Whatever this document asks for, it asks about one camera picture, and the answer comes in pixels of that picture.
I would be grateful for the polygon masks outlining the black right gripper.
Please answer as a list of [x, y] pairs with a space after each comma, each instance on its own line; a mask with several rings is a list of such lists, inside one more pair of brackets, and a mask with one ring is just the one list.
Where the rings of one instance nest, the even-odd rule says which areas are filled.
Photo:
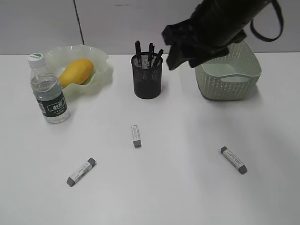
[[265, 0], [202, 1], [188, 19], [167, 25], [162, 32], [165, 45], [170, 47], [169, 70], [186, 61], [195, 68], [226, 56], [228, 46], [247, 37], [245, 26], [266, 6]]

